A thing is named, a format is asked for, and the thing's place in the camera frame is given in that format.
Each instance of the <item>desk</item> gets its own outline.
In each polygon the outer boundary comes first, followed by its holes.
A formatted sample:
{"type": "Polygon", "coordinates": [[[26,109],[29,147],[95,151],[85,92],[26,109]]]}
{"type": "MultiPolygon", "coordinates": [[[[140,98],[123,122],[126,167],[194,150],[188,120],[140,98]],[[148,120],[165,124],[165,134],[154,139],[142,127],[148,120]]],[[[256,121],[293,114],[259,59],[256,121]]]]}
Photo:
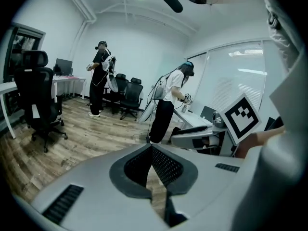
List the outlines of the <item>desk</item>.
{"type": "MultiPolygon", "coordinates": [[[[66,82],[66,81],[72,81],[73,82],[73,96],[75,96],[75,81],[83,81],[82,99],[85,98],[86,78],[76,77],[76,76],[54,76],[52,82],[54,84],[54,92],[55,92],[55,96],[54,96],[55,99],[54,100],[55,100],[55,102],[57,102],[57,83],[58,82],[66,82]]],[[[5,119],[6,125],[8,126],[13,139],[15,139],[16,136],[15,136],[15,133],[14,133],[12,127],[11,127],[8,115],[6,113],[3,95],[10,92],[10,91],[14,91],[14,90],[17,90],[17,86],[16,86],[15,82],[7,82],[7,83],[0,84],[1,107],[2,107],[3,114],[4,114],[4,119],[5,119]]]]}
{"type": "Polygon", "coordinates": [[[174,110],[174,113],[185,123],[181,129],[184,128],[194,128],[194,127],[199,127],[199,126],[208,126],[212,127],[213,124],[206,120],[202,119],[200,116],[186,111],[183,113],[181,110],[174,110]]]}

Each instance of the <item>black office chair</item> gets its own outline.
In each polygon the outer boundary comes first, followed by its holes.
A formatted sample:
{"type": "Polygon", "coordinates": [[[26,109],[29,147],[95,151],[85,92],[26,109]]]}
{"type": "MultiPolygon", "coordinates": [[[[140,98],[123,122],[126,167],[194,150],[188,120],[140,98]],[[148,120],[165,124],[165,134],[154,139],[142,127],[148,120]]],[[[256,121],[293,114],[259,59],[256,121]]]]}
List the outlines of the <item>black office chair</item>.
{"type": "Polygon", "coordinates": [[[128,84],[128,80],[126,79],[126,76],[124,74],[117,74],[116,77],[115,77],[115,80],[116,80],[116,83],[117,83],[118,92],[114,92],[114,91],[110,90],[110,93],[106,93],[103,96],[103,98],[110,101],[108,106],[111,107],[113,115],[116,112],[115,102],[119,102],[122,99],[124,99],[126,86],[128,84]]]}
{"type": "Polygon", "coordinates": [[[44,152],[48,152],[46,147],[49,132],[66,133],[54,128],[64,121],[57,119],[61,103],[55,103],[51,99],[51,86],[53,71],[44,67],[48,63],[48,57],[44,51],[24,51],[23,68],[15,70],[15,82],[20,94],[20,105],[25,110],[25,118],[35,133],[32,134],[32,141],[36,135],[45,140],[44,152]]]}
{"type": "Polygon", "coordinates": [[[121,100],[120,104],[126,108],[124,114],[121,116],[120,120],[123,120],[127,114],[131,114],[133,117],[135,117],[135,121],[137,121],[137,114],[132,113],[132,109],[138,109],[142,98],[140,98],[140,93],[143,89],[143,86],[141,85],[141,79],[132,78],[127,84],[126,92],[125,92],[125,98],[121,100]]]}

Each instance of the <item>wooden floor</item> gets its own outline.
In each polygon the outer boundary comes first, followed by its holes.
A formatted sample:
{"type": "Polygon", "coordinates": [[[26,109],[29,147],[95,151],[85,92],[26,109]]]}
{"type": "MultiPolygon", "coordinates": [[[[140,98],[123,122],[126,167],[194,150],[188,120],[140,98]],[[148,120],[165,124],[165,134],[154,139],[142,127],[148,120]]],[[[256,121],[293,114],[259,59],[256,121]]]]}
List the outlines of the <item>wooden floor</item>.
{"type": "MultiPolygon", "coordinates": [[[[88,100],[74,98],[63,103],[64,127],[57,126],[68,135],[50,133],[48,153],[43,152],[43,139],[31,140],[33,129],[26,123],[13,129],[16,139],[7,132],[0,138],[0,160],[6,180],[13,193],[30,202],[51,181],[71,169],[79,162],[134,144],[145,143],[149,123],[138,124],[130,115],[120,120],[120,114],[112,115],[105,108],[99,118],[88,116],[88,100]]],[[[162,143],[176,126],[171,123],[162,143]]],[[[162,216],[166,189],[153,168],[150,169],[147,188],[152,191],[152,206],[162,216]]]]}

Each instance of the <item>ceiling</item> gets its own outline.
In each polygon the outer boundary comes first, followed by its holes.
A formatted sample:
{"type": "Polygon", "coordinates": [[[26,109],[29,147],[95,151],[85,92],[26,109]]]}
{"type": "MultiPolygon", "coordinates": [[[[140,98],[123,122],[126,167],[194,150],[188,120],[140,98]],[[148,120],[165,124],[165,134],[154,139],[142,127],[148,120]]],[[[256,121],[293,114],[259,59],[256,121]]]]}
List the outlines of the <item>ceiling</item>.
{"type": "Polygon", "coordinates": [[[215,16],[232,16],[236,13],[256,17],[265,11],[262,0],[229,0],[227,4],[217,3],[212,6],[180,0],[183,5],[182,13],[173,12],[163,0],[86,0],[86,2],[97,15],[106,12],[125,14],[126,11],[129,15],[133,15],[134,19],[136,16],[150,18],[173,27],[187,36],[197,32],[206,20],[215,19],[215,16]]]}

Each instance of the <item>white sneaker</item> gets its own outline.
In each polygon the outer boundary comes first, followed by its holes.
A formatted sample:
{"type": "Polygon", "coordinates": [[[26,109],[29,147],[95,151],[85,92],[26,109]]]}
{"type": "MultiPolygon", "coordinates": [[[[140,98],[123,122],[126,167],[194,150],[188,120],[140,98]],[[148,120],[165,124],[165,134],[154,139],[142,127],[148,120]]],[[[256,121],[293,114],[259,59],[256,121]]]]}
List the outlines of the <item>white sneaker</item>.
{"type": "Polygon", "coordinates": [[[93,115],[91,111],[88,112],[88,115],[89,115],[90,117],[100,117],[100,116],[101,116],[100,114],[98,114],[98,115],[93,115]]]}

